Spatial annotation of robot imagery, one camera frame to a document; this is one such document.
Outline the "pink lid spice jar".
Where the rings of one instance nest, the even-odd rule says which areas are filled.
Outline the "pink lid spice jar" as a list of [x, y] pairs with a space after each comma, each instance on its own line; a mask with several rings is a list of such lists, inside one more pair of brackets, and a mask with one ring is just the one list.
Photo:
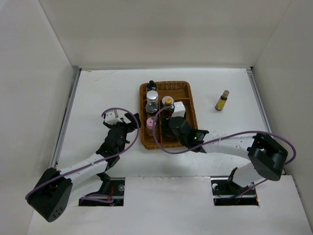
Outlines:
[[153, 136], [153, 128], [155, 128], [155, 132], [157, 131], [156, 125], [157, 123], [154, 121], [153, 117], [147, 118], [145, 131], [149, 137]]

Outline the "clear lid black band jar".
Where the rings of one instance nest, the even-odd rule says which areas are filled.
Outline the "clear lid black band jar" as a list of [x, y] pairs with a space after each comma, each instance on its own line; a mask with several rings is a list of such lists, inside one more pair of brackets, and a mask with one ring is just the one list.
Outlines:
[[158, 112], [158, 105], [154, 102], [148, 102], [145, 109], [148, 117], [153, 118]]

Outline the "yellow cap green sauce bottle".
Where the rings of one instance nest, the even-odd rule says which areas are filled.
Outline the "yellow cap green sauce bottle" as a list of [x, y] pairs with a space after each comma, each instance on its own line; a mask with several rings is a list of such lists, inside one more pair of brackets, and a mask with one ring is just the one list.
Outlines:
[[165, 96], [162, 99], [163, 108], [165, 108], [162, 113], [164, 116], [171, 117], [174, 110], [174, 99], [171, 96]]

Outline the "silver lid blue label jar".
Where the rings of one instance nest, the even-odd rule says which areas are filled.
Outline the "silver lid blue label jar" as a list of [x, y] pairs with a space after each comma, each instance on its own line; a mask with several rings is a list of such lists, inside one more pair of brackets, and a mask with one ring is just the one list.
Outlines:
[[158, 92], [157, 91], [148, 91], [146, 93], [147, 102], [153, 102], [158, 104]]

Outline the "small black cap bottle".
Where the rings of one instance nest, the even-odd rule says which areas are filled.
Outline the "small black cap bottle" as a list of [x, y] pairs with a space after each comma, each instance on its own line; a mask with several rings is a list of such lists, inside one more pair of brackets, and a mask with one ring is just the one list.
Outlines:
[[146, 85], [146, 91], [157, 91], [157, 84], [153, 80], [150, 80]]

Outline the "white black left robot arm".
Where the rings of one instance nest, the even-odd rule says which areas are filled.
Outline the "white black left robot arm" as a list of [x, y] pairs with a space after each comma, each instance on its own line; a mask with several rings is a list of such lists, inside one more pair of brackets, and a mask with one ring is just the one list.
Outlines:
[[62, 215], [76, 186], [93, 176], [104, 175], [116, 165], [120, 156], [133, 146], [134, 143], [127, 140], [127, 135], [140, 131], [139, 114], [125, 112], [124, 117], [128, 122], [118, 117], [109, 120], [109, 116], [113, 114], [113, 109], [102, 114], [103, 124], [109, 131], [94, 154], [68, 168], [47, 169], [32, 191], [26, 195], [27, 203], [47, 222], [53, 222]]

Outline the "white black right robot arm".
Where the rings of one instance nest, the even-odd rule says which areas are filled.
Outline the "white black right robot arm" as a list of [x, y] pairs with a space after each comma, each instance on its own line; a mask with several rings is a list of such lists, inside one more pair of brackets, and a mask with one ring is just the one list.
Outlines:
[[186, 119], [174, 117], [169, 128], [179, 142], [196, 153], [222, 153], [249, 160], [242, 167], [235, 167], [227, 181], [217, 189], [239, 195], [249, 184], [265, 179], [279, 181], [288, 156], [287, 150], [270, 135], [257, 133], [254, 136], [218, 137], [207, 130], [194, 129]]

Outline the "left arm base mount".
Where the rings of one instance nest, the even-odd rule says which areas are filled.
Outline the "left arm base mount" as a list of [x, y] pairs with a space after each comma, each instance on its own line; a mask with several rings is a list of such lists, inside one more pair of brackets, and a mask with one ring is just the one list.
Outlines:
[[106, 179], [98, 191], [91, 192], [79, 199], [80, 207], [122, 207], [124, 206], [125, 178]]

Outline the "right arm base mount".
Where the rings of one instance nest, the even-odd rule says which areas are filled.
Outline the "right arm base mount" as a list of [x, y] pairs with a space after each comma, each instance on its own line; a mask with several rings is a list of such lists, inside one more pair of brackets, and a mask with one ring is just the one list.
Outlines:
[[259, 206], [254, 183], [242, 188], [226, 177], [212, 177], [211, 188], [215, 206]]

